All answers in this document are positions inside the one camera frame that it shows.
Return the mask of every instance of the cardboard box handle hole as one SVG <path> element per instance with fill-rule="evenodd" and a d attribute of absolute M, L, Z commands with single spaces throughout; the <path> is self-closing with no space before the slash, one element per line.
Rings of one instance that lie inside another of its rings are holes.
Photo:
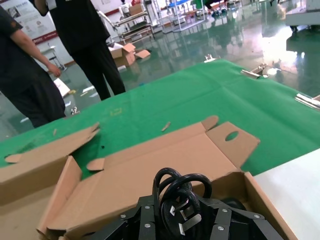
<path fill-rule="evenodd" d="M 230 132 L 226 137 L 225 137 L 225 141 L 226 142 L 229 142 L 233 139 L 235 139 L 237 136 L 238 136 L 239 132 L 238 131 L 233 131 L 233 132 Z"/>

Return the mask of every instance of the black pants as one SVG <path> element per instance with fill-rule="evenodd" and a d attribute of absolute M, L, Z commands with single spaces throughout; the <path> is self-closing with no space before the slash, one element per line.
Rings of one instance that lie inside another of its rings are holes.
<path fill-rule="evenodd" d="M 35 128 L 66 116 L 64 100 L 46 72 L 27 90 L 8 99 Z"/>
<path fill-rule="evenodd" d="M 115 61 L 104 41 L 77 51 L 71 56 L 95 87 L 101 100 L 111 96 L 105 79 L 114 95 L 122 94 L 126 91 Z"/>

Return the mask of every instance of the shelf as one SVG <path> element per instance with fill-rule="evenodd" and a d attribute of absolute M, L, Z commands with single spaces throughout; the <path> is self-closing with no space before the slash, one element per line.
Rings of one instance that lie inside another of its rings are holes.
<path fill-rule="evenodd" d="M 151 26 L 150 26 L 150 25 L 147 25 L 147 26 L 145 26 L 145 28 L 140 29 L 139 31 L 133 32 L 133 33 L 131 33 L 131 34 L 129 34 L 129 35 L 121 35 L 121 37 L 124 38 L 124 39 L 125 39 L 125 38 L 130 38 L 130 37 L 133 36 L 133 35 L 141 34 L 141 33 L 145 32 L 145 31 L 148 31 L 147 29 L 149 29 L 149 30 L 152 32 Z"/>
<path fill-rule="evenodd" d="M 130 43 L 131 43 L 131 44 L 134 44 L 134 43 L 136 43 L 136 42 L 141 41 L 142 39 L 151 38 L 151 37 L 152 37 L 152 34 L 146 35 L 146 36 L 143 36 L 142 38 L 139 38 L 139 39 L 137 39 L 137 40 L 131 41 Z"/>
<path fill-rule="evenodd" d="M 126 24 L 128 22 L 131 22 L 131 21 L 133 21 L 133 20 L 135 20 L 137 18 L 141 18 L 141 17 L 146 16 L 146 15 L 148 15 L 147 12 L 143 11 L 143 12 L 140 12 L 140 13 L 138 13 L 136 15 L 133 15 L 133 16 L 127 17 L 127 18 L 125 18 L 125 19 L 123 19 L 121 21 L 118 21 L 114 25 L 116 27 L 119 27 L 120 25 Z"/>
<path fill-rule="evenodd" d="M 139 33 L 141 30 L 146 29 L 146 28 L 151 28 L 151 24 L 142 25 L 140 27 L 137 27 L 134 30 L 123 32 L 120 35 L 122 37 L 132 36 L 132 35 L 135 35 L 135 34 Z"/>

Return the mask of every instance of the black power cord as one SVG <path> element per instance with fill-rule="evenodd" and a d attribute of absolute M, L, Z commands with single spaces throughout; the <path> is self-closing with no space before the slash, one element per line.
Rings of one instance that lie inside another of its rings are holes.
<path fill-rule="evenodd" d="M 171 177 L 161 182 L 164 175 L 170 175 Z M 159 232 L 163 239 L 192 239 L 200 240 L 202 238 L 201 225 L 196 224 L 195 227 L 188 231 L 187 236 L 181 235 L 179 231 L 180 222 L 184 222 L 180 212 L 178 214 L 173 212 L 175 206 L 182 206 L 184 209 L 191 208 L 192 214 L 189 217 L 196 215 L 201 216 L 201 206 L 197 196 L 193 192 L 191 182 L 201 182 L 204 185 L 203 198 L 210 198 L 212 194 L 212 186 L 210 180 L 197 173 L 187 174 L 181 176 L 176 170 L 172 168 L 161 169 L 154 178 L 153 193 L 155 194 L 155 206 L 154 215 L 160 224 L 166 231 Z M 160 194 L 165 189 L 162 200 L 160 200 Z"/>

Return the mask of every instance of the blue object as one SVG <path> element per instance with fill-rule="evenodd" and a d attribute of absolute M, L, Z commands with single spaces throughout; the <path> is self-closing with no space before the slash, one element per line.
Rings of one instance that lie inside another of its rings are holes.
<path fill-rule="evenodd" d="M 189 0 L 180 0 L 180 1 L 176 1 L 175 3 L 172 2 L 172 3 L 168 4 L 168 7 L 169 7 L 169 8 L 172 8 L 172 7 L 174 7 L 175 5 L 178 6 L 178 5 L 184 4 L 184 3 L 188 2 L 188 1 L 189 1 Z"/>

